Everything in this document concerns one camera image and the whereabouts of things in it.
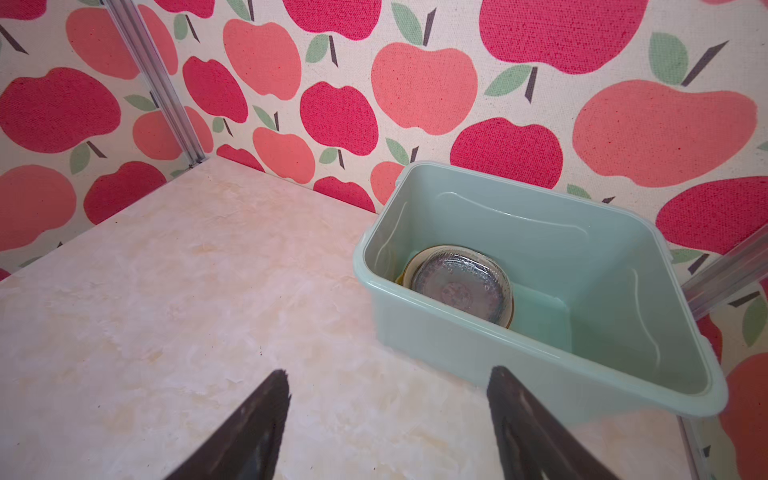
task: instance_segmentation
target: apple wallpaper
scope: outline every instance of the apple wallpaper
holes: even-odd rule
[[[172,26],[141,15],[169,74]],[[190,104],[200,142],[208,121]],[[98,0],[0,2],[0,280],[187,168]]]
[[[768,0],[135,2],[206,152],[365,210],[446,162],[633,210],[681,282],[768,223]],[[0,65],[1,275],[186,169],[100,0],[6,0]],[[719,480],[768,471],[767,287],[699,321]]]

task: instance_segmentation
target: marble countertop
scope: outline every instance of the marble countertop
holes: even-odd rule
[[[370,212],[214,158],[0,283],[0,476],[163,478],[274,369],[275,478],[502,478],[483,391],[376,341]],[[690,480],[677,419],[577,438],[624,480]]]

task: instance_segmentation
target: metal lid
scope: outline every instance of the metal lid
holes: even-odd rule
[[[509,327],[514,300],[509,279],[496,262],[453,245],[428,250],[429,256],[404,286],[483,320]]]

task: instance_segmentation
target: plastic bin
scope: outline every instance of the plastic bin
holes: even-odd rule
[[[416,253],[476,250],[512,282],[504,329],[397,285]],[[354,254],[379,341],[485,388],[509,368],[562,422],[727,402],[656,227],[626,210],[432,162],[406,168]]]

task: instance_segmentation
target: red apple print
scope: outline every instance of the red apple print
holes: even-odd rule
[[[0,18],[34,20],[45,13],[46,0],[3,0],[0,2]]]
[[[222,145],[218,150],[216,150],[216,155],[228,160],[232,160],[233,162],[237,162],[238,164],[245,165],[246,167],[251,167],[258,170],[259,172],[264,171],[264,167],[261,166],[256,157],[254,157],[248,150],[244,148],[235,150],[230,145]]]
[[[0,251],[29,245],[46,230],[63,227],[78,197],[67,177],[40,165],[0,176]]]
[[[118,171],[102,175],[85,194],[85,216],[98,225],[152,190],[165,184],[165,176],[144,162],[122,164]]]
[[[568,74],[595,71],[637,31],[647,0],[483,0],[480,38],[511,63],[542,62]]]
[[[379,143],[373,109],[355,88],[316,83],[302,94],[300,113],[306,132],[319,144],[364,156]]]
[[[139,5],[138,8],[144,23],[147,24],[154,46],[157,47],[160,58],[163,59],[165,69],[168,70],[169,75],[176,74],[179,71],[179,58],[176,55],[176,43],[170,36],[170,32],[151,8],[146,5]]]
[[[363,40],[379,22],[381,0],[283,0],[288,15],[302,30],[335,31]]]
[[[656,217],[664,237],[724,255],[768,223],[768,177],[717,180],[685,190]]]
[[[237,76],[259,95],[290,100],[301,83],[301,57],[285,28],[234,19],[224,26],[224,50]]]
[[[214,14],[216,0],[155,0],[166,12],[190,12],[200,18],[209,18]]]
[[[386,204],[387,200],[395,191],[395,180],[399,177],[402,169],[401,164],[395,162],[382,162],[376,165],[371,172],[371,190],[373,195],[381,203]]]
[[[519,127],[505,118],[491,118],[458,135],[451,165],[552,188],[563,170],[563,152],[546,127]]]
[[[698,319],[696,325],[699,327],[699,332],[704,335],[712,345],[712,350],[715,352],[717,362],[723,362],[723,334],[717,325],[714,324],[709,315]]]
[[[741,150],[756,125],[757,106],[741,94],[687,93],[631,80],[587,102],[573,142],[597,174],[669,187],[719,167]]]
[[[736,449],[742,480],[765,480],[768,472],[768,353],[747,357],[727,377],[728,405],[720,424]]]
[[[89,67],[110,77],[130,80],[139,67],[106,8],[80,8],[67,17],[67,39]]]
[[[112,93],[73,68],[16,78],[0,95],[0,128],[31,151],[62,152],[119,124],[120,106]]]
[[[239,124],[248,118],[243,91],[232,74],[215,60],[190,57],[184,68],[184,83],[195,103],[208,114],[227,117]]]
[[[325,177],[315,182],[315,186],[312,189],[315,192],[376,213],[371,197],[368,196],[362,187],[354,182],[344,183],[335,177]]]
[[[392,4],[403,15],[405,6]],[[373,96],[384,113],[403,128],[419,127],[443,135],[458,127],[472,109],[478,76],[471,58],[455,48],[427,51],[435,12],[428,15],[425,33],[401,33],[411,43],[392,43],[376,54],[371,68]]]
[[[259,127],[253,131],[253,146],[261,161],[282,178],[307,184],[315,176],[315,157],[297,135],[282,135]]]

